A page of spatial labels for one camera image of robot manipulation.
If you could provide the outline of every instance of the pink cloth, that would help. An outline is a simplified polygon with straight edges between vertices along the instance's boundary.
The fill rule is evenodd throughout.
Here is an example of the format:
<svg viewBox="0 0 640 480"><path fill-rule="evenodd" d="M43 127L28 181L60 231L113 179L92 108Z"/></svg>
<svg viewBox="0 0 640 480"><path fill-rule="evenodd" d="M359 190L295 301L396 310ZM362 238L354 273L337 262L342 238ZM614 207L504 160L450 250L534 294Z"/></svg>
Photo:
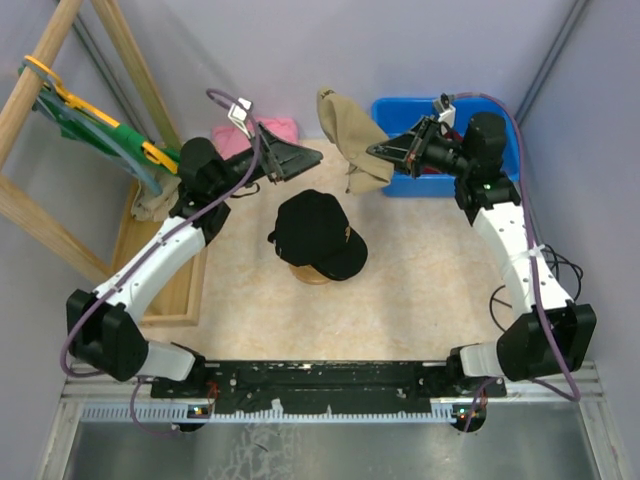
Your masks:
<svg viewBox="0 0 640 480"><path fill-rule="evenodd" d="M298 126L291 118L256 118L271 133L291 143L298 143ZM249 148L249 140L236 127L216 127L211 131L213 143L225 160Z"/></svg>

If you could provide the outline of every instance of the metal base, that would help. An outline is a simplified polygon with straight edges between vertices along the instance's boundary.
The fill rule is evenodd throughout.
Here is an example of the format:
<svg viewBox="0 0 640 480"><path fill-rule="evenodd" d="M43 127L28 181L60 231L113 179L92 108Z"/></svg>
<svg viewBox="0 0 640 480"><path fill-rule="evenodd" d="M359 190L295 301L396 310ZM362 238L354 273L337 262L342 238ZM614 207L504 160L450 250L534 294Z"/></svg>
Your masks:
<svg viewBox="0 0 640 480"><path fill-rule="evenodd" d="M473 434L450 425L456 404L468 405L471 398L443 397L431 399L432 418L214 416L215 425L175 439L153 437L130 423L125 407L133 382L70 380L39 478L293 479L317 474L477 480L528 478L526 472L533 469L531 478L632 480L595 366L585 362L575 378L583 392L579 406L538 385L506 382L507 396L489 401L487 421ZM561 377L547 380L568 388ZM149 428L166 430L171 419L160 410L186 411L193 402L152 399L150 387L144 386L136 406ZM122 455L131 455L132 461Z"/></svg>

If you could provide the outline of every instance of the gray wall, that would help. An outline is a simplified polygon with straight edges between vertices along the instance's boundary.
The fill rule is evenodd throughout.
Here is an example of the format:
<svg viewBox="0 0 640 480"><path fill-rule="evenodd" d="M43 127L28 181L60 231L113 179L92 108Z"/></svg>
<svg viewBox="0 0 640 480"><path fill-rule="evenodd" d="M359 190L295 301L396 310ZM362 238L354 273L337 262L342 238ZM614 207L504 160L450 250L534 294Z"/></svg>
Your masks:
<svg viewBox="0 0 640 480"><path fill-rule="evenodd" d="M54 3L13 0L0 15L0 104L31 53ZM112 99L73 36L55 70L75 93L112 115ZM31 114L3 173L103 259L111 256L127 177L86 147L59 137ZM64 376L58 352L65 338L65 301L91 285L63 261L0 216L0 465L3 479L33 478Z"/></svg>
<svg viewBox="0 0 640 480"><path fill-rule="evenodd" d="M640 476L640 3L593 0L525 122L542 238L585 270L590 356Z"/></svg>
<svg viewBox="0 0 640 480"><path fill-rule="evenodd" d="M216 86L252 99L259 114L294 117L307 137L322 136L315 93L324 85L366 108L380 96L443 89L482 90L517 107L571 3L120 2L181 132L224 120L204 96ZM104 37L90 2L83 14Z"/></svg>

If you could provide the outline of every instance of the black cable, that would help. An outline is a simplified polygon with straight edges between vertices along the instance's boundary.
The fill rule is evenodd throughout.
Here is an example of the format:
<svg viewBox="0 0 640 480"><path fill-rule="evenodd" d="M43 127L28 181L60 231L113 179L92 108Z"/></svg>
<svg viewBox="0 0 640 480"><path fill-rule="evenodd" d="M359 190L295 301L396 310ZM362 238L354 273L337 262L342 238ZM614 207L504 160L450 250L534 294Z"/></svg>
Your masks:
<svg viewBox="0 0 640 480"><path fill-rule="evenodd" d="M551 255L552 258L545 258L545 260L547 261L549 270L551 270L552 272L555 270L554 275L556 280L560 279L560 265L567 265L569 268L571 268L578 282L578 289L573 299L578 300L578 298L580 297L580 294L582 293L582 279L584 277L584 270L582 269L582 267L576 263L571 262L564 255L560 255L550 245L545 245L545 247L542 249L542 252L545 254ZM506 330L502 325L500 325L500 323L498 323L495 312L493 310L493 304L495 302L495 303L504 305L505 307L513 308L509 303L505 302L504 300L500 300L499 298L496 298L496 295L504 288L506 288L506 285L501 285L500 287L496 288L491 294L491 297L489 298L489 314L491 315L491 320L502 332L506 332Z"/></svg>
<svg viewBox="0 0 640 480"><path fill-rule="evenodd" d="M496 327L498 327L500 330L502 330L502 332L506 332L505 328L498 323L498 320L496 319L496 314L493 311L493 302L500 302L501 304L507 305L507 306L509 306L509 308L511 308L511 305L509 305L507 302L503 302L502 300L498 300L496 298L496 295L498 294L498 292L500 290L502 290L503 288L506 288L506 285L502 285L502 286L496 288L493 291L493 293L491 294L491 298L489 298L489 314L491 315L491 320L493 320L493 323L496 324Z"/></svg>
<svg viewBox="0 0 640 480"><path fill-rule="evenodd" d="M259 183L247 183L245 185L245 188L249 188L249 187L253 187L253 186L256 187L255 191L249 192L249 193L243 193L242 195L231 195L231 198L250 197L250 196L255 195L256 193L260 192L260 184Z"/></svg>
<svg viewBox="0 0 640 480"><path fill-rule="evenodd" d="M447 133L445 133L445 135L450 135L452 140L455 140L453 134L455 133L455 130L453 128L451 128L451 125L449 125L447 122L440 122L440 127L444 127L444 129L447 131Z"/></svg>

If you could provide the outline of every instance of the white cable tie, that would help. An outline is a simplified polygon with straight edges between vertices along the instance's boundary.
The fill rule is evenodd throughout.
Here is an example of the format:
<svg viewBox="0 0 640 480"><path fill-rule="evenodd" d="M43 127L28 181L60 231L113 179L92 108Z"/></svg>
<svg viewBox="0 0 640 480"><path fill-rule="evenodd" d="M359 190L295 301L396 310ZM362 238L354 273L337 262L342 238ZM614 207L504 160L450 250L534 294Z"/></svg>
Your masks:
<svg viewBox="0 0 640 480"><path fill-rule="evenodd" d="M524 252L521 253L517 253L515 255L512 255L511 260L519 260L521 258L538 258L538 257L542 257L542 250L544 250L546 248L545 244L542 245L536 245L535 247L533 247L530 250L525 250Z"/></svg>
<svg viewBox="0 0 640 480"><path fill-rule="evenodd" d="M451 105L446 110L443 110L438 116L438 122L446 123L450 128L453 128L453 124L456 118L456 107Z"/></svg>
<svg viewBox="0 0 640 480"><path fill-rule="evenodd" d="M249 131L249 128L247 127L247 112L251 111L251 107L253 106L253 104L245 98L238 98L238 103L240 105L238 105L237 103L231 105L229 113L227 113L227 118L229 118L229 120L231 120L231 123L233 123L242 133L247 136L249 140L251 140L252 135Z"/></svg>

